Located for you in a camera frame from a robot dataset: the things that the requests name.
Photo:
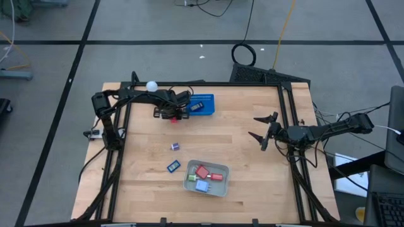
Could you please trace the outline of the light blue plug charger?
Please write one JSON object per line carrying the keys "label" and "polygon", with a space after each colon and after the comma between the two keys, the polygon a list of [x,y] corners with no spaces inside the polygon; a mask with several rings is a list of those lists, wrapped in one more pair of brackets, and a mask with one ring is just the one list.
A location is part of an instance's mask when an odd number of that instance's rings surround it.
{"label": "light blue plug charger", "polygon": [[207,193],[210,189],[210,184],[207,181],[204,180],[197,180],[196,181],[196,186],[195,186],[195,190],[199,191],[199,192],[204,192]]}

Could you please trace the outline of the blue plastic mesh basket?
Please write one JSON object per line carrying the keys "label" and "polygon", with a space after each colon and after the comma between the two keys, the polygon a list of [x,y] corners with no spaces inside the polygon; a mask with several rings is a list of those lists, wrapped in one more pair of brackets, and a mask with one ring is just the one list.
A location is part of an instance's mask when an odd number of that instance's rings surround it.
{"label": "blue plastic mesh basket", "polygon": [[[190,106],[194,105],[195,103],[202,102],[204,108],[198,110],[196,112],[190,111]],[[186,110],[189,112],[190,115],[212,115],[215,112],[215,97],[214,94],[195,94],[191,96],[191,101],[186,106]]]}

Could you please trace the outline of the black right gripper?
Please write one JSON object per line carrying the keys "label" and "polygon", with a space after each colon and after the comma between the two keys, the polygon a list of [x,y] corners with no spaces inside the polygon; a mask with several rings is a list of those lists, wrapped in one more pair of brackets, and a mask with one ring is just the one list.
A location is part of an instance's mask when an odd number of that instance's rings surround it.
{"label": "black right gripper", "polygon": [[287,131],[280,125],[280,123],[276,122],[277,118],[278,118],[278,112],[273,112],[272,115],[269,115],[267,117],[254,118],[254,120],[258,122],[269,124],[269,128],[267,130],[265,137],[257,135],[253,132],[249,132],[249,135],[251,135],[253,138],[255,138],[255,140],[258,141],[258,143],[260,143],[262,151],[266,151],[270,139],[274,139],[275,141],[281,141],[283,143],[289,142]]}

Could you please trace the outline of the grey metal stand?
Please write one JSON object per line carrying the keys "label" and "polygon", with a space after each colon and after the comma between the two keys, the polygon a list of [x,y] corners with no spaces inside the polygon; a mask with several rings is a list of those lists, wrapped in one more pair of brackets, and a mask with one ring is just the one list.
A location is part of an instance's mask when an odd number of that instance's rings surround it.
{"label": "grey metal stand", "polygon": [[25,79],[27,81],[32,80],[33,76],[28,71],[9,71],[0,69],[1,79]]}

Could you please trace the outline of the grey laptop with keyboard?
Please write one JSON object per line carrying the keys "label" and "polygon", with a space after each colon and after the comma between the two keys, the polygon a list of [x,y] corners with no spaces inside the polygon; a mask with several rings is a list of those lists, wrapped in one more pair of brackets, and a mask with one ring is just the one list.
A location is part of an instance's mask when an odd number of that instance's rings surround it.
{"label": "grey laptop with keyboard", "polygon": [[364,225],[404,227],[404,175],[371,166]]}

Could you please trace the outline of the green bag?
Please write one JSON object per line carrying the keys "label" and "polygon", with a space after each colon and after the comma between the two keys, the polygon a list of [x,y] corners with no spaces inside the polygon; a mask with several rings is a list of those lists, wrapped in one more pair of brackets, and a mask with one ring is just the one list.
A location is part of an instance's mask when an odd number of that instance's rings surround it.
{"label": "green bag", "polygon": [[31,0],[0,0],[0,13],[16,22],[29,21],[33,5]]}

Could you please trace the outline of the black desk leg bar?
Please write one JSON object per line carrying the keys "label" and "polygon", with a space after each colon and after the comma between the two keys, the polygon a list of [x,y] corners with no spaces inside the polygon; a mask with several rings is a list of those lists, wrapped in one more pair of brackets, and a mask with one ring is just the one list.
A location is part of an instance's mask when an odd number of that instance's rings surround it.
{"label": "black desk leg bar", "polygon": [[380,151],[378,153],[360,158],[355,161],[351,161],[342,165],[329,167],[329,174],[332,180],[336,180],[343,177],[348,177],[357,173],[368,172],[371,165],[377,165],[385,167],[384,158],[385,151]]}

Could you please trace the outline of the black floor equipment foot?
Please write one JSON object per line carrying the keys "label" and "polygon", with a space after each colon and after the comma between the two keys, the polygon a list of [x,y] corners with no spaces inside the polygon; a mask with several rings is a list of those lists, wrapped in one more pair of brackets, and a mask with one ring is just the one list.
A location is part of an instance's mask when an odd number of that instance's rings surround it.
{"label": "black floor equipment foot", "polygon": [[0,98],[0,124],[6,119],[7,115],[13,111],[9,99]]}

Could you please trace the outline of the white paper sheet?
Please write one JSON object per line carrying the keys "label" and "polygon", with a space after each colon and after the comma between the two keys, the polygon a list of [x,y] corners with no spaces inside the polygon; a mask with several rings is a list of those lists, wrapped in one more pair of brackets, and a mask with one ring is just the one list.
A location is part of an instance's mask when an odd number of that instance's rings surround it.
{"label": "white paper sheet", "polygon": [[[350,163],[352,161],[356,161],[357,159],[351,156],[347,156],[344,154],[335,154],[334,165],[339,166],[342,164]],[[351,180],[353,180],[356,184],[361,187],[367,189],[369,184],[368,172],[357,173],[349,176]],[[347,178],[339,178],[334,181],[335,190],[339,192],[344,192],[347,194],[357,195],[361,197],[367,197],[367,191],[356,186]]]}

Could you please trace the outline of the grey plastic tray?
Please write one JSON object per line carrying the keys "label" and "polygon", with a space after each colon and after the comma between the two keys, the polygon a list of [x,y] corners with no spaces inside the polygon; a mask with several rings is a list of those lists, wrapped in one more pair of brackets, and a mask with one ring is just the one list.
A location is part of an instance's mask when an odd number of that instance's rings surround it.
{"label": "grey plastic tray", "polygon": [[[204,180],[209,182],[210,184],[210,189],[207,193],[204,192],[199,192],[195,190],[196,186],[196,181],[192,182],[188,180],[189,175],[196,175],[195,171],[197,167],[199,166],[204,166],[209,172],[210,175],[212,173],[219,173],[223,175],[223,180],[222,181],[212,181],[210,180],[209,176],[206,179],[200,179],[199,177],[196,176],[196,180]],[[208,195],[213,195],[217,197],[225,197],[227,194],[227,189],[229,185],[229,178],[230,178],[230,169],[229,167],[217,163],[210,163],[210,162],[205,162],[205,161],[200,161],[200,160],[191,160],[187,164],[186,168],[186,174],[184,177],[183,181],[183,187],[186,190],[192,191],[192,192],[199,192],[202,194],[208,194]]]}

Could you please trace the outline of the grey monitor back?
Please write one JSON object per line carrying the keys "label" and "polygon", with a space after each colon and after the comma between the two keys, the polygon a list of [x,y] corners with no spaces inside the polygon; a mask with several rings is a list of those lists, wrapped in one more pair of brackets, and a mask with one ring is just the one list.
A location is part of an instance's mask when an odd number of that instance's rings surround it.
{"label": "grey monitor back", "polygon": [[[388,127],[402,131],[401,135],[404,137],[404,87],[391,88]],[[395,132],[388,131],[384,163],[388,168],[404,174],[404,145],[397,137]]]}

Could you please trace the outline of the black mesh panel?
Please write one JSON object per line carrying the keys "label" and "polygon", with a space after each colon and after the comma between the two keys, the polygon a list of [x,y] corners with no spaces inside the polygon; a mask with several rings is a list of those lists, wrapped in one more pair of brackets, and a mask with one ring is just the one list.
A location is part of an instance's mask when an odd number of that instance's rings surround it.
{"label": "black mesh panel", "polygon": [[278,73],[274,69],[260,69],[252,66],[245,66],[234,63],[232,73],[230,75],[231,83],[257,82],[257,83],[307,83],[311,85],[309,79],[291,76],[288,74]]}

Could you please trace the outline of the large red square charger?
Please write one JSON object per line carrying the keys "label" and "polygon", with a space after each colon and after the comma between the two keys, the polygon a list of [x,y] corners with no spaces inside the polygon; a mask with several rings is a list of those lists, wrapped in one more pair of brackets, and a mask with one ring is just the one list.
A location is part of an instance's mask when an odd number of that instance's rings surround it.
{"label": "large red square charger", "polygon": [[204,166],[199,166],[197,167],[195,174],[200,179],[206,179],[208,178],[210,172]]}

